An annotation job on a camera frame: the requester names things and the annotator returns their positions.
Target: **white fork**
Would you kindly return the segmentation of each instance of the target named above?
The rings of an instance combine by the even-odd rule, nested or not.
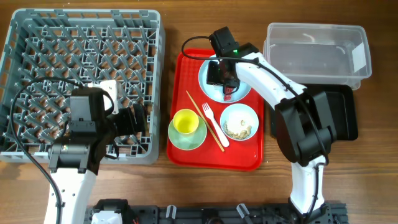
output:
[[[210,121],[213,123],[213,126],[216,129],[216,133],[218,135],[218,138],[220,139],[221,144],[224,147],[228,147],[229,146],[229,141],[226,138],[223,130],[221,130],[220,126],[218,125],[216,119],[214,119],[214,113],[211,110],[211,108],[209,107],[209,104],[207,104],[207,103],[202,104],[202,108],[203,108],[203,111],[205,112],[206,117],[208,119],[210,119]]]

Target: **red tray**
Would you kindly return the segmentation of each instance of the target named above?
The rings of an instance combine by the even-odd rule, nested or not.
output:
[[[208,49],[187,49],[187,54],[196,57],[209,57],[214,54],[213,50]],[[172,109],[170,112],[170,121],[174,114],[184,108],[191,109],[195,112],[193,103],[189,99],[186,90],[191,94],[193,100],[199,108],[203,103],[208,103],[215,114],[216,121],[220,120],[221,113],[230,104],[218,103],[210,99],[202,92],[199,81],[198,72],[203,60],[193,60],[180,54],[177,58],[177,68],[174,78],[174,91],[172,100]],[[255,90],[251,90],[249,94],[237,103],[243,103],[250,106],[257,113],[259,118],[259,129],[257,133],[246,141],[229,140],[229,147],[225,147],[225,152],[221,152],[211,133],[207,132],[205,142],[192,151],[183,151],[176,148],[170,142],[167,143],[167,156],[169,159],[181,166],[206,167],[215,169],[230,169],[250,171],[257,169],[263,157],[263,137],[264,137],[264,100]]]

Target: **green plate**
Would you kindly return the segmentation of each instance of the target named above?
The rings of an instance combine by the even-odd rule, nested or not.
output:
[[[198,129],[190,136],[180,134],[174,127],[173,121],[169,124],[169,139],[172,144],[181,150],[193,150],[202,145],[206,139],[207,127],[199,117]]]

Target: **gray plastic container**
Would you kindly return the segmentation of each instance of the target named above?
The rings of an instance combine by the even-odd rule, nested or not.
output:
[[[268,26],[264,57],[298,83],[355,90],[372,75],[368,39],[360,26],[274,22]]]
[[[115,141],[119,159],[103,164],[152,164],[159,156],[160,78],[165,31],[155,10],[19,9],[13,15],[0,61],[0,160],[30,162],[11,134],[11,101],[34,77],[56,76],[84,84],[115,79],[123,88],[119,107],[142,103],[148,131]],[[18,99],[18,136],[39,161],[69,117],[73,85],[33,84]],[[141,142],[136,144],[136,137]],[[112,146],[108,154],[115,156]]]

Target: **white bowl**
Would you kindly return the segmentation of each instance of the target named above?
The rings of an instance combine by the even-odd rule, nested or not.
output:
[[[250,135],[244,139],[235,139],[231,138],[226,134],[224,130],[224,124],[227,120],[234,119],[236,122],[244,120],[246,124],[251,125],[251,132]],[[220,127],[223,130],[224,134],[229,137],[230,139],[236,141],[244,141],[248,140],[249,138],[253,137],[257,130],[259,129],[259,118],[256,112],[248,105],[244,105],[241,103],[235,103],[233,105],[229,105],[223,113],[221,114],[220,118]]]

